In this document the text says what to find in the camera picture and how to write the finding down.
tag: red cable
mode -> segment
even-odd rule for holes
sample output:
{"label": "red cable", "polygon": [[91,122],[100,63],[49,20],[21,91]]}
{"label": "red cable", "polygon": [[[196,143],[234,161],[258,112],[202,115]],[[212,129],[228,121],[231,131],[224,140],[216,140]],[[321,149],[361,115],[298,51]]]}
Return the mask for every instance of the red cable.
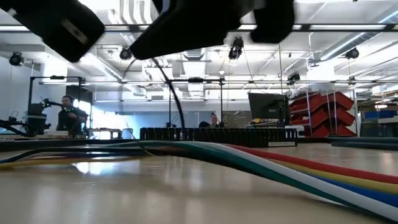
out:
{"label": "red cable", "polygon": [[345,175],[345,176],[349,176],[349,177],[357,177],[357,178],[374,180],[374,181],[379,181],[379,182],[384,182],[384,183],[398,184],[398,177],[393,176],[393,175],[377,174],[374,172],[369,172],[369,171],[364,171],[364,170],[339,167],[339,166],[324,164],[321,162],[310,161],[307,159],[301,159],[301,158],[286,156],[286,155],[282,155],[282,154],[276,154],[276,153],[272,153],[272,152],[264,152],[264,151],[260,151],[260,150],[256,150],[256,149],[250,149],[250,148],[244,147],[244,146],[235,146],[235,145],[230,145],[230,144],[227,144],[227,146],[232,147],[237,150],[240,150],[240,151],[243,151],[243,152],[246,152],[246,153],[249,153],[249,154],[252,154],[252,155],[255,155],[255,156],[258,156],[258,157],[261,157],[261,158],[275,159],[275,160],[282,161],[282,162],[297,164],[297,165],[308,167],[311,169],[322,170],[325,172],[331,172],[334,174],[340,174],[340,175]]}

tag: computer monitor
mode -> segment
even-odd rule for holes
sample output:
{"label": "computer monitor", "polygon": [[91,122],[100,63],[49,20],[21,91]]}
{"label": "computer monitor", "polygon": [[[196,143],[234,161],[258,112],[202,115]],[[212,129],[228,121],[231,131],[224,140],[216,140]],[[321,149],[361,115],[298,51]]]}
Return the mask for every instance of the computer monitor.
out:
{"label": "computer monitor", "polygon": [[286,95],[249,93],[249,104],[253,119],[279,119],[290,123],[289,99]]}

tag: yellow cable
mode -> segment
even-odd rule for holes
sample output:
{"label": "yellow cable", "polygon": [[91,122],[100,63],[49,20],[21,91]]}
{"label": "yellow cable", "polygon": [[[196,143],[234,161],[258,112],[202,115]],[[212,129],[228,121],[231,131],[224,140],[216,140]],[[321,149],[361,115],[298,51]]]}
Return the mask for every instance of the yellow cable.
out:
{"label": "yellow cable", "polygon": [[123,162],[148,158],[150,156],[137,156],[119,159],[34,159],[30,161],[21,162],[7,162],[0,164],[0,169],[20,166],[36,166],[36,165],[50,165],[50,164],[73,164],[77,162]]}
{"label": "yellow cable", "polygon": [[306,173],[306,174],[324,177],[324,178],[327,178],[330,180],[337,180],[337,181],[344,182],[347,184],[356,185],[356,186],[364,187],[367,189],[378,190],[378,191],[386,192],[389,194],[398,194],[398,184],[388,184],[388,183],[382,183],[382,182],[378,182],[378,181],[374,181],[374,180],[361,179],[361,178],[357,178],[357,177],[348,177],[345,175],[333,174],[330,172],[315,170],[315,169],[311,169],[308,167],[291,164],[288,162],[277,161],[277,160],[273,160],[273,159],[270,159],[270,161],[280,164],[282,166],[286,166],[293,170],[297,170],[297,171]]}

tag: table surface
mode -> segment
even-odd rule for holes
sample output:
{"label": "table surface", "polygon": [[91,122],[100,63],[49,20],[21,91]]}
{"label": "table surface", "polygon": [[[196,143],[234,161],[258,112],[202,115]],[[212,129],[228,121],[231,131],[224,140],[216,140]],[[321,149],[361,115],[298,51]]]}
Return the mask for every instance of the table surface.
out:
{"label": "table surface", "polygon": [[[398,175],[394,151],[329,144],[268,151]],[[2,171],[0,183],[0,223],[388,223],[293,187],[177,157],[25,167]]]}

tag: red storage rack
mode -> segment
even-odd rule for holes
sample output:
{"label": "red storage rack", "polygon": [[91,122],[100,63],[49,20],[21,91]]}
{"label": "red storage rack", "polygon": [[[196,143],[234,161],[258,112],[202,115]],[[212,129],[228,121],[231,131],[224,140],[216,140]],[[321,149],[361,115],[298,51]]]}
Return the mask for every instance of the red storage rack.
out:
{"label": "red storage rack", "polygon": [[[336,98],[336,116],[335,116],[335,98]],[[341,136],[355,136],[346,126],[354,123],[355,117],[347,110],[350,110],[354,101],[340,92],[335,94],[322,95],[319,92],[302,94],[294,98],[293,103],[289,105],[292,115],[292,125],[302,125],[305,127],[305,136],[315,138],[324,138],[331,134]],[[338,130],[336,133],[335,117],[337,118]]]}

